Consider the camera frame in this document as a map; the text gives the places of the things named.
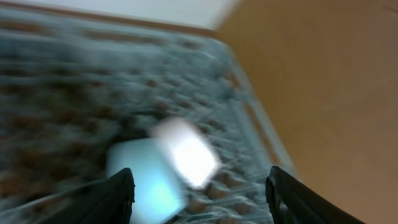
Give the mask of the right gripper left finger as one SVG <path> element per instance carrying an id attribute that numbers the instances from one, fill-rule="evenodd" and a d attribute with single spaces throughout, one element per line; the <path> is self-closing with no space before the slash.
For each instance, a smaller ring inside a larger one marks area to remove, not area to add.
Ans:
<path id="1" fill-rule="evenodd" d="M 129 224 L 134 189 L 131 169 L 123 168 L 41 224 Z"/>

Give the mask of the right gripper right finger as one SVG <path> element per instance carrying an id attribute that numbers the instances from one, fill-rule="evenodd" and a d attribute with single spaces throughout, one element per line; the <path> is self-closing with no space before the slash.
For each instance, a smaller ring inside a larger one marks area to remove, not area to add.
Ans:
<path id="1" fill-rule="evenodd" d="M 278 166 L 270 169 L 265 195 L 275 224 L 364 224 Z"/>

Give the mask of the blue bowl with rice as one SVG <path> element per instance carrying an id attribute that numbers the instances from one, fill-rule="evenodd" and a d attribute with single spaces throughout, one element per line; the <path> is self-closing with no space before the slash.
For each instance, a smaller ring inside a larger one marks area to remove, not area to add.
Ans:
<path id="1" fill-rule="evenodd" d="M 151 138 L 125 141 L 108 151 L 108 177 L 129 168 L 134 179 L 132 224 L 166 223 L 187 206 L 185 185 L 177 177 Z"/>

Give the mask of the pink bowl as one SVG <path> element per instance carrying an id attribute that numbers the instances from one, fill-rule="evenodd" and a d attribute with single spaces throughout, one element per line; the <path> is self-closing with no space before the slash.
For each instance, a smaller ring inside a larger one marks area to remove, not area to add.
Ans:
<path id="1" fill-rule="evenodd" d="M 149 131 L 177 175 L 191 188 L 204 189 L 221 168 L 215 148 L 199 128 L 181 117 L 170 117 Z"/>

